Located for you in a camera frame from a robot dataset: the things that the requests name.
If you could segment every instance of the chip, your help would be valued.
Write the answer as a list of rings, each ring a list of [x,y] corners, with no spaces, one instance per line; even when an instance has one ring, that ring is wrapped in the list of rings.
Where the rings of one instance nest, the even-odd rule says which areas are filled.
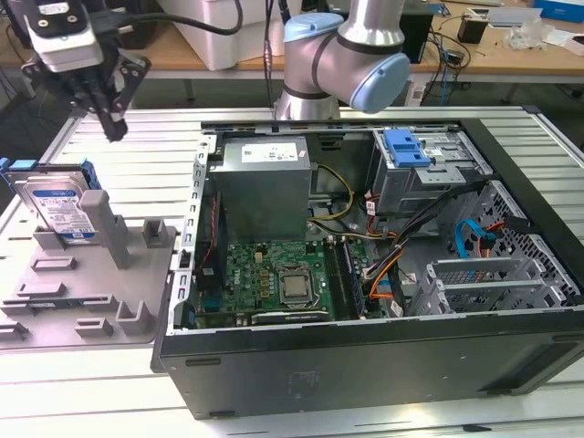
[[[298,308],[312,301],[310,271],[280,271],[278,277],[280,301],[283,304],[290,308]]]

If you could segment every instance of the yellow wire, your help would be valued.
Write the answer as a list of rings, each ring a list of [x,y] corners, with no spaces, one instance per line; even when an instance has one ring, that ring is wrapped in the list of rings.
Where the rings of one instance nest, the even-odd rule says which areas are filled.
[[[355,193],[351,190],[349,183],[347,182],[347,180],[345,180],[342,176],[340,176],[337,172],[335,172],[334,170],[332,170],[330,167],[328,167],[325,164],[318,164],[318,167],[326,169],[327,171],[329,171],[330,173],[332,173],[333,175],[335,175],[339,181],[341,181],[343,183],[343,185],[347,188],[347,191],[349,192],[349,203],[347,204],[347,207],[339,213],[334,213],[334,214],[328,214],[326,216],[314,216],[314,217],[309,217],[307,220],[309,222],[312,221],[332,221],[333,219],[339,219],[341,217],[344,217],[351,209],[351,207],[353,206],[353,201],[355,198]]]

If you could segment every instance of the label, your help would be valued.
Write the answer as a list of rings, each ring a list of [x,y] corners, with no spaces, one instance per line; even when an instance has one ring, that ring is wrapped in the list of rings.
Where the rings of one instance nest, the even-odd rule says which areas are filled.
[[[69,3],[59,2],[51,3],[49,5],[39,5],[38,11],[44,16],[54,16],[56,14],[65,14],[69,11]]]
[[[391,302],[391,306],[390,306],[391,311],[393,312],[393,315],[395,315],[398,318],[401,318],[403,316],[403,309],[402,306],[400,306],[398,303],[396,303],[395,301]]]
[[[418,283],[416,275],[411,272],[410,274],[406,274],[405,275],[405,280],[402,280],[401,283],[404,286],[408,286],[408,285],[415,285],[416,283]]]
[[[443,157],[444,154],[442,153],[442,150],[440,148],[428,148],[428,149],[424,149],[423,153],[426,154],[427,157],[434,157],[434,158],[438,158],[438,157]]]
[[[375,215],[375,203],[373,201],[367,201],[365,203],[365,207],[367,209],[367,215],[368,216],[374,216]]]
[[[34,190],[36,207],[53,231],[71,239],[92,237],[95,228],[78,208],[79,198],[73,190]]]
[[[297,162],[295,143],[255,143],[241,148],[241,162]]]

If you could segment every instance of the metal table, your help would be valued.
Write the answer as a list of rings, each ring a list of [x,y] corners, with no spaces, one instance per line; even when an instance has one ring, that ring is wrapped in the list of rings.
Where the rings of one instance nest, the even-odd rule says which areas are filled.
[[[367,117],[354,111],[342,115]],[[389,109],[376,117],[481,119],[584,242],[584,157],[545,117],[520,107]],[[43,160],[93,161],[114,213],[123,214],[129,225],[152,215],[179,225],[194,158],[189,140],[201,122],[268,119],[265,109],[137,110],[127,114],[130,133],[125,140],[109,144],[96,121],[72,118]],[[34,226],[17,199],[0,217],[1,297],[12,294],[32,253]],[[489,436],[496,437],[584,435],[584,360],[521,397],[197,422],[170,378],[150,371],[150,359],[151,346],[0,354],[0,430],[3,436],[76,437],[131,433],[158,438],[169,432],[265,438],[342,433],[463,436],[464,425],[471,424],[492,428]]]

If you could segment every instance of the red cable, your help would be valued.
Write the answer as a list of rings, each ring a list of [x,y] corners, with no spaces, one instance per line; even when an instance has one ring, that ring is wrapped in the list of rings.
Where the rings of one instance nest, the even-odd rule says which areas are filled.
[[[209,249],[207,249],[207,253],[204,255],[203,262],[199,265],[199,270],[203,269],[203,266],[207,263],[209,256],[211,255],[211,251],[213,251],[213,245],[215,243],[215,214],[217,210],[217,198],[213,198],[213,210],[211,211],[211,243],[209,244]]]
[[[494,223],[492,225],[487,226],[486,227],[486,231],[496,231],[499,228],[502,228],[504,224],[505,224],[504,221],[496,222],[496,223]],[[478,256],[479,257],[482,257],[483,256],[483,254],[481,253],[481,241],[482,240],[483,239],[481,237],[479,237],[478,238],[478,242],[477,242],[478,243],[478,247],[476,248],[476,252],[478,253]]]

